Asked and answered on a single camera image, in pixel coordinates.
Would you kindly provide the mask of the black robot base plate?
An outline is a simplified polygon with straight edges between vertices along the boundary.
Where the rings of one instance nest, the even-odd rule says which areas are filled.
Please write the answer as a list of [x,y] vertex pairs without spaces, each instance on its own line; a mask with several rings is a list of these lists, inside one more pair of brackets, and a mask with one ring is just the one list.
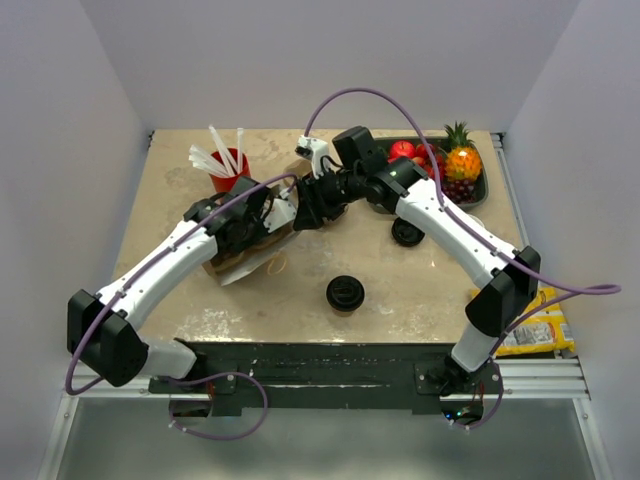
[[244,408],[452,411],[502,390],[495,366],[466,374],[449,357],[451,345],[430,343],[322,344],[192,342],[197,360],[179,386],[160,376],[153,394],[213,397],[216,416]]

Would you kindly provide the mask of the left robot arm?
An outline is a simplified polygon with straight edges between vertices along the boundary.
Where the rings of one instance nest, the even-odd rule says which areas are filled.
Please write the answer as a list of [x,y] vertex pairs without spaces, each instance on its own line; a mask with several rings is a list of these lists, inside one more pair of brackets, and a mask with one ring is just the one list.
[[207,368],[177,340],[145,340],[139,330],[156,306],[193,270],[219,254],[239,254],[277,230],[274,215],[294,214],[268,182],[240,178],[228,193],[194,202],[177,225],[130,271],[96,293],[76,292],[67,306],[67,393],[78,364],[114,387],[138,375],[170,377],[185,392],[200,390]]

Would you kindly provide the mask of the black coffee cup lid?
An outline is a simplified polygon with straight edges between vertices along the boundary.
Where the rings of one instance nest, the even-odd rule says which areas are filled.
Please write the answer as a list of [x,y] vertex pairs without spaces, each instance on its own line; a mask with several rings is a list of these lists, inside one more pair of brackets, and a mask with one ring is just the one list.
[[353,276],[340,275],[333,278],[326,288],[326,299],[331,306],[338,305],[362,305],[365,299],[363,284]]

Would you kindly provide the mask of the brown paper coffee cup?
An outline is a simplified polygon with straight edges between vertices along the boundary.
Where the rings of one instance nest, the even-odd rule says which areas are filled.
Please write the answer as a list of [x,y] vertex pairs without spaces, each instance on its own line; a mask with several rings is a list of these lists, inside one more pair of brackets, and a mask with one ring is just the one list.
[[336,316],[349,317],[359,309],[359,306],[352,305],[352,304],[347,304],[347,305],[332,304],[331,309]]

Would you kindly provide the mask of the brown paper bag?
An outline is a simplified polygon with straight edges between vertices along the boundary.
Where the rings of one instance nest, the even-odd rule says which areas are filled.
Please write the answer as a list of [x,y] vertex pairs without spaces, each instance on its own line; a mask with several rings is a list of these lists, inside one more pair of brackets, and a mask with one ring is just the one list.
[[[287,188],[267,187],[274,198],[281,198],[295,203],[296,195]],[[211,259],[202,264],[204,270],[215,278],[222,286],[230,285],[254,272],[261,265],[267,263],[276,253],[283,250],[298,235],[292,227],[285,227],[259,240],[257,244],[246,250],[220,250],[219,249],[219,215],[214,218],[217,227],[215,237],[217,240],[217,253]]]

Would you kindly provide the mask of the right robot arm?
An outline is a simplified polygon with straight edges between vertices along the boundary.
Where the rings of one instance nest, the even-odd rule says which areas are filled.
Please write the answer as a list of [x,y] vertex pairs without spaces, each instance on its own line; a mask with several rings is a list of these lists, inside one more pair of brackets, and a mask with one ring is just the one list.
[[473,281],[479,292],[465,308],[468,326],[425,374],[441,396],[469,392],[507,327],[535,299],[539,253],[517,249],[479,226],[409,158],[388,161],[365,127],[346,130],[332,143],[302,135],[295,152],[311,164],[310,173],[296,182],[295,230],[318,229],[348,204],[366,199],[435,240]]

